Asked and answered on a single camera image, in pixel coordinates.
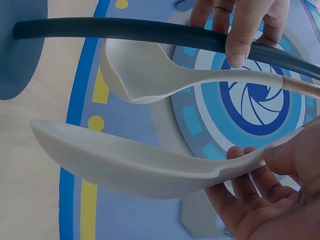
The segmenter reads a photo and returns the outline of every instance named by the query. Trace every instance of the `ladle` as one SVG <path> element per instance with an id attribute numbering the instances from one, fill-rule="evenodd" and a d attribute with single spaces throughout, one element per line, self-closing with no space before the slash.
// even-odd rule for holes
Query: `ladle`
<path id="1" fill-rule="evenodd" d="M 150 104 L 197 84 L 227 81 L 267 85 L 320 98 L 320 86 L 289 76 L 180 67 L 154 42 L 108 38 L 101 50 L 100 69 L 111 91 L 133 104 Z"/>
<path id="2" fill-rule="evenodd" d="M 272 145 L 318 122 L 320 117 Z M 181 198 L 264 164 L 264 147 L 221 161 L 183 156 L 66 123 L 33 120 L 31 128 L 41 147 L 67 171 L 101 187 L 145 198 Z"/>

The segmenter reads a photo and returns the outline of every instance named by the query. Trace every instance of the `blue stripe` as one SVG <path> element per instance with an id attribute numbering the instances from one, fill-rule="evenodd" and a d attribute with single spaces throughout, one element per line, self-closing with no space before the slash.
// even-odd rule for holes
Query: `blue stripe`
<path id="1" fill-rule="evenodd" d="M 81 187 L 82 179 L 74 177 L 73 183 L 73 240 L 81 240 Z"/>
<path id="2" fill-rule="evenodd" d="M 94 12 L 94 17 L 105 17 L 110 0 L 100 0 Z M 74 83 L 70 96 L 66 122 L 79 126 L 86 96 L 86 90 L 91 66 L 97 47 L 97 38 L 86 38 L 83 44 Z M 73 204 L 75 176 L 61 168 L 59 183 L 59 232 L 60 240 L 72 240 Z"/>

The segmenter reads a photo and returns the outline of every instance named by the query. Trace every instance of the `light blue rectangle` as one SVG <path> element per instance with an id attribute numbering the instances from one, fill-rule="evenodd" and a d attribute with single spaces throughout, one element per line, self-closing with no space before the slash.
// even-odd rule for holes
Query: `light blue rectangle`
<path id="1" fill-rule="evenodd" d="M 319 17 L 319 14 L 317 12 L 315 12 L 315 11 L 311 11 L 311 14 L 313 16 L 313 19 L 314 19 L 314 22 L 315 22 L 316 26 L 318 28 L 320 28 L 320 17 Z"/>
<path id="2" fill-rule="evenodd" d="M 306 115 L 306 117 L 305 117 L 305 123 L 307 124 L 307 123 L 309 123 L 310 121 L 312 121 L 313 120 L 313 118 L 312 118 L 312 116 L 310 116 L 310 115 Z"/>
<path id="3" fill-rule="evenodd" d="M 198 120 L 195 107 L 185 106 L 182 109 L 182 112 L 186 127 L 189 129 L 192 136 L 197 136 L 199 133 L 201 133 L 203 129 Z"/>
<path id="4" fill-rule="evenodd" d="M 280 40 L 280 45 L 283 47 L 284 50 L 287 52 L 291 51 L 291 45 L 287 42 L 287 40 L 283 37 Z"/>
<path id="5" fill-rule="evenodd" d="M 225 160 L 225 156 L 218 151 L 218 149 L 213 145 L 212 142 L 209 142 L 204 148 L 202 148 L 203 154 L 207 159 L 213 160 Z"/>
<path id="6" fill-rule="evenodd" d="M 311 98 L 311 97 L 307 97 L 306 98 L 306 105 L 310 108 L 313 108 L 314 107 L 314 99 Z"/>
<path id="7" fill-rule="evenodd" d="M 189 67 L 187 67 L 186 65 L 181 64 L 180 67 L 185 68 L 185 69 L 189 69 Z"/>
<path id="8" fill-rule="evenodd" d="M 213 23 L 212 19 L 206 21 L 206 23 L 204 25 L 204 29 L 211 30 L 212 29 L 212 23 Z"/>
<path id="9" fill-rule="evenodd" d="M 300 74 L 300 77 L 301 77 L 302 81 L 304 81 L 304 82 L 308 82 L 308 83 L 311 83 L 311 84 L 313 83 L 311 78 L 308 78 L 305 75 L 301 75 Z"/>
<path id="10" fill-rule="evenodd" d="M 186 11 L 188 11 L 188 10 L 190 10 L 190 9 L 192 9 L 194 7 L 195 2 L 196 2 L 196 0 L 184 0 L 184 1 L 181 1 L 176 5 L 176 9 L 179 12 L 186 12 Z"/>
<path id="11" fill-rule="evenodd" d="M 193 57 L 196 54 L 197 49 L 193 47 L 185 47 L 183 51 L 185 54 L 188 54 L 189 56 Z"/>
<path id="12" fill-rule="evenodd" d="M 190 92 L 191 92 L 191 87 L 187 87 L 187 88 L 182 89 L 182 90 L 180 91 L 180 93 L 190 93 Z"/>

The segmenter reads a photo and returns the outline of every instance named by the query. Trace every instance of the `hand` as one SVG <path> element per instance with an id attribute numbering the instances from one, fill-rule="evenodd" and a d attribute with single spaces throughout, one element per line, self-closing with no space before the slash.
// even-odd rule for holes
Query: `hand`
<path id="1" fill-rule="evenodd" d="M 197 0 L 190 17 L 190 26 L 203 28 L 213 11 L 212 30 L 228 33 L 230 14 L 235 10 L 232 30 L 225 52 L 232 68 L 240 68 L 247 59 L 255 33 L 264 21 L 258 42 L 276 46 L 284 32 L 290 0 Z"/>
<path id="2" fill-rule="evenodd" d="M 237 240 L 318 239 L 320 235 L 320 124 L 264 152 L 265 166 L 232 180 L 233 196 L 219 184 L 206 193 Z M 228 159 L 255 150 L 232 147 Z M 290 175 L 300 191 L 282 186 L 274 173 Z M 253 179 L 260 197 L 252 182 Z"/>

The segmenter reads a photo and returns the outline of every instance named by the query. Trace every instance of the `gray circle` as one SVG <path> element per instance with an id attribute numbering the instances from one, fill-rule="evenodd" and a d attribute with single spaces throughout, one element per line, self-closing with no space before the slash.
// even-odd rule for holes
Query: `gray circle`
<path id="1" fill-rule="evenodd" d="M 17 22 L 48 17 L 47 0 L 0 0 L 0 99 L 20 94 L 37 68 L 44 38 L 15 40 Z"/>

